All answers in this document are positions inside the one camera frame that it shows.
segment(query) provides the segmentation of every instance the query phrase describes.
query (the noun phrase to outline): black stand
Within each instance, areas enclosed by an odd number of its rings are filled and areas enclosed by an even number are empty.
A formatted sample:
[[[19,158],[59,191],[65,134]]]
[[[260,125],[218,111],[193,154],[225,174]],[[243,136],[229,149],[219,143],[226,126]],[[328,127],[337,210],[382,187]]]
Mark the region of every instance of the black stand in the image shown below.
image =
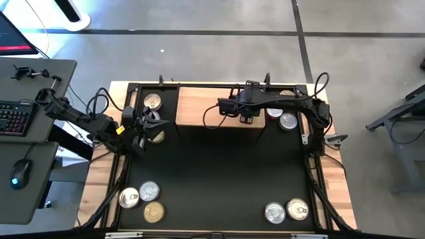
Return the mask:
[[[392,128],[394,127],[394,124],[396,122],[397,124],[400,124],[400,127],[407,127],[408,125],[406,122],[424,121],[425,118],[423,116],[410,116],[402,118],[402,116],[413,112],[424,104],[425,85],[419,87],[418,89],[407,95],[406,102],[403,106],[391,110],[385,116],[379,118],[378,120],[375,120],[370,125],[367,125],[366,128],[369,131],[374,131],[380,126],[385,126],[386,130],[388,131],[388,134],[391,137]],[[424,161],[425,159],[423,157],[423,154],[421,157],[415,157],[418,153],[420,153],[420,150],[423,148],[423,146],[417,145],[413,142],[409,144],[399,144],[394,140],[391,141],[392,146],[394,147],[394,150],[396,152],[397,159],[399,160],[400,165],[402,166],[408,178],[408,182],[405,185],[393,188],[391,190],[391,193],[394,195],[399,195],[402,193],[425,191],[425,181],[416,166],[417,161]]]

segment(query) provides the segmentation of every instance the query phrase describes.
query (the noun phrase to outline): gray floor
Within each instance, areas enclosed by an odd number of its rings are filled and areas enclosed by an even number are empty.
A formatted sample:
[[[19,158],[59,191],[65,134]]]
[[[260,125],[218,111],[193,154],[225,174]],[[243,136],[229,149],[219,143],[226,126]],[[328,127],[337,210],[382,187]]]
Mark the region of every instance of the gray floor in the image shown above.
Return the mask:
[[[48,28],[61,26],[53,5],[30,2]],[[290,0],[74,2],[90,14],[90,29],[297,30]],[[6,16],[18,27],[40,28],[37,18],[29,21],[13,14],[19,8],[30,17],[32,13],[23,4],[13,1],[5,10]],[[425,33],[422,0],[298,0],[297,5],[305,32]],[[25,35],[40,48],[46,47],[44,34]],[[425,83],[425,72],[418,68],[425,57],[425,35],[347,36],[306,37],[305,46],[313,77],[323,71],[331,75],[327,95],[335,127],[349,135],[341,153],[357,225],[365,232],[423,238],[425,196],[394,197],[389,193],[404,177],[384,129],[369,133],[364,126]],[[72,86],[85,101],[112,80],[156,80],[159,74],[175,80],[245,81],[261,80],[270,72],[273,82],[306,82],[296,35],[49,37],[51,57],[78,61]],[[62,193],[49,195],[58,202],[56,207],[37,212],[28,226],[1,225],[1,233],[73,227],[82,187],[57,187]]]

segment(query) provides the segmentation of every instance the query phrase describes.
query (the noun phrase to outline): tin can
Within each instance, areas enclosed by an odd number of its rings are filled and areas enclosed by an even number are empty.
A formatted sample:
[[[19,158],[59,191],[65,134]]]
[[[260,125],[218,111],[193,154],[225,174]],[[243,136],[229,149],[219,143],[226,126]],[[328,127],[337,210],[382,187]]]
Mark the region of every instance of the tin can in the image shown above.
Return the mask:
[[[128,187],[118,196],[118,202],[123,208],[132,208],[139,203],[139,192],[137,189]]]
[[[272,120],[279,118],[284,113],[281,109],[267,109],[266,111],[267,116]]]
[[[157,137],[155,137],[155,139],[153,139],[153,140],[149,139],[149,141],[152,142],[152,143],[161,143],[164,139],[165,139],[165,132],[161,131],[157,135]]]
[[[159,222],[165,215],[165,208],[159,202],[150,202],[146,205],[143,217],[148,223]]]
[[[308,216],[308,205],[302,199],[292,199],[286,205],[289,216],[295,220],[304,220]]]
[[[144,200],[145,202],[150,202],[155,200],[159,195],[159,187],[158,184],[156,184],[153,181],[147,181],[144,182],[140,186],[140,198]]]
[[[293,93],[290,90],[282,90],[279,95],[284,95],[284,96],[295,96],[295,93]]]
[[[295,127],[297,127],[298,121],[295,115],[291,113],[284,113],[282,116],[280,116],[279,119],[279,126],[286,131],[293,130]]]
[[[264,210],[264,216],[273,224],[282,223],[285,220],[285,215],[284,207],[277,202],[267,204],[266,209]]]
[[[143,103],[151,110],[159,110],[161,107],[161,97],[157,94],[149,94],[145,97]]]

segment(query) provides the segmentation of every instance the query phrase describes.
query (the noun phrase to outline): monitor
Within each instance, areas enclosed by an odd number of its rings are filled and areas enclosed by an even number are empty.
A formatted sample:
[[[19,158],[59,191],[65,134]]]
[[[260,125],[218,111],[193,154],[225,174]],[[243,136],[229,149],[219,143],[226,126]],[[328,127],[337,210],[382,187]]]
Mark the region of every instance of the monitor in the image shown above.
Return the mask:
[[[35,46],[0,12],[0,56],[38,53]]]

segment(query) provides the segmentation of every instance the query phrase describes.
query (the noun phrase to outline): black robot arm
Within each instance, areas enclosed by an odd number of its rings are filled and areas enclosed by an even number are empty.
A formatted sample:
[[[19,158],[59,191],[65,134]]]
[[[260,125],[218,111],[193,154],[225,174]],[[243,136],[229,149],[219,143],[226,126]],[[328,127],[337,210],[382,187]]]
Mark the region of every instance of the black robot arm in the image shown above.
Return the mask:
[[[324,154],[323,136],[329,126],[329,105],[324,101],[312,96],[285,96],[264,93],[260,89],[260,83],[246,81],[245,88],[237,94],[230,91],[229,98],[218,99],[220,114],[228,117],[240,115],[240,122],[252,123],[252,118],[260,115],[263,108],[295,110],[303,113],[312,126],[309,134],[307,152],[312,155]]]
[[[107,149],[118,155],[123,155],[134,149],[136,153],[146,152],[145,139],[154,139],[162,130],[167,120],[154,119],[148,107],[141,113],[141,118],[135,115],[135,110],[126,107],[122,111],[122,125],[106,114],[84,114],[74,109],[68,99],[48,94],[49,102],[45,103],[46,116],[54,120],[73,123],[89,133],[89,139],[103,143]]]

